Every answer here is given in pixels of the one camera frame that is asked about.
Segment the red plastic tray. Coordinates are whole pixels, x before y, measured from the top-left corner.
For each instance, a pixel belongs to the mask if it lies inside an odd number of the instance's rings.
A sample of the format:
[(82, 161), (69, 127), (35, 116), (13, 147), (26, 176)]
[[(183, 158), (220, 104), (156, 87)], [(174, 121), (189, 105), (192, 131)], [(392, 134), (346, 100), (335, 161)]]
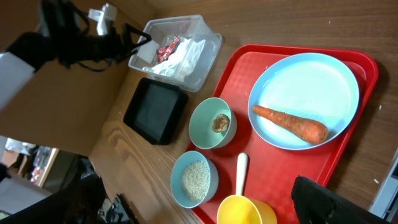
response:
[[(320, 53), (332, 56), (354, 73), (359, 85), (359, 107), (349, 126), (336, 138), (315, 148), (286, 150), (261, 139), (251, 126), (248, 101), (252, 87), (264, 71), (283, 58)], [(244, 45), (229, 58), (213, 96), (231, 107), (237, 117), (238, 129), (232, 141), (219, 149), (205, 149), (219, 172), (215, 196), (192, 209), (203, 223), (215, 223), (217, 210), (224, 198), (234, 194), (238, 154), (248, 155), (248, 174), (244, 195), (270, 205), (279, 223), (297, 223), (291, 191), (298, 176), (304, 176), (326, 186), (358, 123), (379, 77), (376, 61), (368, 54), (355, 50), (319, 49), (279, 45)]]

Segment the blue bowl with rice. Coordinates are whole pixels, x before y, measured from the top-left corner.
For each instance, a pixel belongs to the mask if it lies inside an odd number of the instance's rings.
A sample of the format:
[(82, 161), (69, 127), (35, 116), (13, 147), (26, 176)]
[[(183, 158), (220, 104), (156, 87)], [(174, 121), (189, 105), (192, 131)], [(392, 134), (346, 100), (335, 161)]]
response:
[(182, 154), (170, 177), (172, 195), (183, 208), (195, 208), (210, 201), (218, 184), (219, 175), (214, 163), (198, 151)]

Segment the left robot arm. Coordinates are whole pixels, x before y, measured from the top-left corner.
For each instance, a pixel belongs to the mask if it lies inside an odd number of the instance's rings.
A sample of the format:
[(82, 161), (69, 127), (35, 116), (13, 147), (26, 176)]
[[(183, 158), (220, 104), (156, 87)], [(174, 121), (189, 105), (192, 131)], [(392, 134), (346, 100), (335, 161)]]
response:
[(116, 8), (105, 4), (88, 12), (71, 1), (41, 1), (40, 32), (25, 32), (1, 52), (1, 106), (5, 107), (46, 63), (70, 68), (85, 61), (118, 64), (149, 43), (149, 34), (123, 24), (118, 34)]

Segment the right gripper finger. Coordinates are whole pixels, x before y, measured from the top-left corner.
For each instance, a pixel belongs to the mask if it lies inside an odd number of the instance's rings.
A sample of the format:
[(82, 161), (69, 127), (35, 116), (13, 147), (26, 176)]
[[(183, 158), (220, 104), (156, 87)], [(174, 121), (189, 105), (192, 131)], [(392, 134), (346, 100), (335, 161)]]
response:
[(291, 198), (300, 224), (389, 224), (304, 176), (295, 179)]

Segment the grey dishwasher rack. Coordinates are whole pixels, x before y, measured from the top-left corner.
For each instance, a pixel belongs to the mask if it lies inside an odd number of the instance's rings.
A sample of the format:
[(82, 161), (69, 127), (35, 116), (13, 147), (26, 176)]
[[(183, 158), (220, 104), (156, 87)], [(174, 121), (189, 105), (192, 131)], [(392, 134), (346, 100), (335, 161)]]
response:
[(389, 171), (369, 208), (369, 212), (392, 222), (397, 216), (397, 151), (392, 158)]

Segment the yellow plastic cup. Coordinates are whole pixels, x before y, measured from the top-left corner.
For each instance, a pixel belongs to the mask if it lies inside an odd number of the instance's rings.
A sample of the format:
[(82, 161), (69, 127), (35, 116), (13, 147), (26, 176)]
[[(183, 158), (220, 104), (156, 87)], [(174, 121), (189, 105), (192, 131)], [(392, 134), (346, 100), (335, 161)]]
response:
[(217, 224), (277, 224), (273, 209), (266, 203), (231, 195), (225, 198), (217, 212)]

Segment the red snack wrapper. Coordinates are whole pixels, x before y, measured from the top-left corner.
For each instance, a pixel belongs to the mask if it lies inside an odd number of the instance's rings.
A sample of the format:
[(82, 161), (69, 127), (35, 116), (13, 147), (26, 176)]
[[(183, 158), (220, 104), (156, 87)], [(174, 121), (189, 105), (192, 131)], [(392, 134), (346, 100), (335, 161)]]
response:
[(176, 51), (179, 43), (180, 43), (180, 37), (175, 35), (174, 39), (171, 41), (169, 45), (166, 45), (165, 47), (161, 47), (158, 50), (156, 50), (157, 62), (161, 63), (165, 60), (168, 60), (168, 58)]

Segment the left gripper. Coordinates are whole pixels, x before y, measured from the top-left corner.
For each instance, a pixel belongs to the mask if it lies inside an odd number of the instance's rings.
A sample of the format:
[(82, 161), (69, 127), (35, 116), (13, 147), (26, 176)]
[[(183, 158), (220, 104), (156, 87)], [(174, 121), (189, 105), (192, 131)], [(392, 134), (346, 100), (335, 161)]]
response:
[[(132, 35), (140, 37), (134, 43)], [(138, 48), (149, 43), (152, 37), (135, 27), (125, 23), (123, 25), (123, 42), (116, 29), (111, 28), (106, 35), (88, 35), (80, 38), (74, 50), (74, 61), (82, 65), (82, 61), (100, 62), (102, 60), (121, 63), (138, 52)]]

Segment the black square bin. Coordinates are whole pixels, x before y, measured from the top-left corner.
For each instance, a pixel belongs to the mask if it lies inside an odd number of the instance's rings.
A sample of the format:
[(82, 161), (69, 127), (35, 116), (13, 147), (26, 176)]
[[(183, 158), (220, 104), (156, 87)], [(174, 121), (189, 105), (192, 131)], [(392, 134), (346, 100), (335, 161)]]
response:
[(152, 145), (168, 145), (188, 101), (178, 86), (142, 78), (123, 122)]

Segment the orange carrot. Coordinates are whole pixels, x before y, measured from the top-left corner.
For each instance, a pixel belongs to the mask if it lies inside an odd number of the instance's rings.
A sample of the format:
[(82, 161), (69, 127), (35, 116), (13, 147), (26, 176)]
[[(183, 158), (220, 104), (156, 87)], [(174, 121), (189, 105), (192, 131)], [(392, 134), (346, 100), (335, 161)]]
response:
[(328, 128), (319, 121), (294, 116), (259, 105), (254, 105), (251, 109), (254, 114), (268, 119), (307, 143), (321, 144), (328, 137)]

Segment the light blue plate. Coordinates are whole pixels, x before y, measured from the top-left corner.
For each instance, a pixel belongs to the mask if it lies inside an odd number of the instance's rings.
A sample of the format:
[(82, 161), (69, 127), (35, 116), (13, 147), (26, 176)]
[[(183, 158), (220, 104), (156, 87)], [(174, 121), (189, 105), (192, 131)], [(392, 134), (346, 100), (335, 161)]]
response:
[(339, 136), (359, 107), (359, 85), (354, 73), (340, 60), (320, 53), (292, 55), (268, 67), (252, 87), (248, 116), (265, 142), (286, 150), (315, 148), (290, 131), (256, 115), (254, 105), (323, 123), (325, 142)]

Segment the white plastic spoon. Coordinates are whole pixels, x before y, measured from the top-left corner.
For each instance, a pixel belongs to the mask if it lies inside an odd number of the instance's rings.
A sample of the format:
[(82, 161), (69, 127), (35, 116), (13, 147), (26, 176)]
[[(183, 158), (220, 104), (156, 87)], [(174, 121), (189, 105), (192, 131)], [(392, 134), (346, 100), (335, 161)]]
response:
[(236, 166), (236, 195), (243, 195), (246, 171), (248, 166), (248, 155), (244, 152), (238, 155)]

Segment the white napkin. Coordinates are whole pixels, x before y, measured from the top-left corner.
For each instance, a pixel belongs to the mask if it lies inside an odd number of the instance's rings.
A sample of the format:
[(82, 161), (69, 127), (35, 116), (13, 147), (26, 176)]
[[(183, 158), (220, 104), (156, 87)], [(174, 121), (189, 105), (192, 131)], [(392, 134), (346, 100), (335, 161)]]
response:
[(161, 63), (157, 62), (152, 67), (143, 67), (142, 69), (145, 72), (156, 73), (165, 77), (174, 76), (175, 72), (180, 69), (180, 77), (186, 77), (195, 69), (205, 47), (205, 43), (205, 39), (195, 42), (191, 39), (180, 37), (180, 43), (176, 51), (168, 58), (168, 60)]

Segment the clear plastic bin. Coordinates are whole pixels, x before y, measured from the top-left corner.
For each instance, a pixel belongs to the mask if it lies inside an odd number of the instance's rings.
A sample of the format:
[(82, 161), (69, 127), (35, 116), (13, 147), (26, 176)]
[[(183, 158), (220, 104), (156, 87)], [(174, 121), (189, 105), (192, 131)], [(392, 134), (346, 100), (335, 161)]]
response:
[[(213, 32), (206, 25), (201, 15), (151, 20), (146, 24), (144, 32), (149, 34), (152, 40), (139, 47), (138, 53), (130, 57), (129, 67), (146, 73), (151, 79), (177, 85), (183, 90), (197, 92), (212, 68), (222, 43), (222, 36)], [(180, 77), (180, 69), (178, 69), (174, 76), (165, 77), (143, 71), (143, 67), (152, 67), (157, 63), (156, 50), (169, 45), (175, 35), (195, 42), (206, 40), (203, 52), (193, 72), (186, 77)]]

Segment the green bowl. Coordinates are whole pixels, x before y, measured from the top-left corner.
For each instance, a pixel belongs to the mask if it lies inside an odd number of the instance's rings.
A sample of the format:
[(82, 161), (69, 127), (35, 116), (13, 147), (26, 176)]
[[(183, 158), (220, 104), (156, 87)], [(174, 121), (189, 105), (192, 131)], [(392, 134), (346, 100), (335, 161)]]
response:
[[(229, 118), (226, 131), (215, 133), (212, 130), (213, 120), (225, 114)], [(237, 131), (237, 119), (227, 102), (221, 98), (211, 97), (202, 101), (193, 111), (189, 122), (191, 142), (200, 149), (213, 149), (226, 146)]]

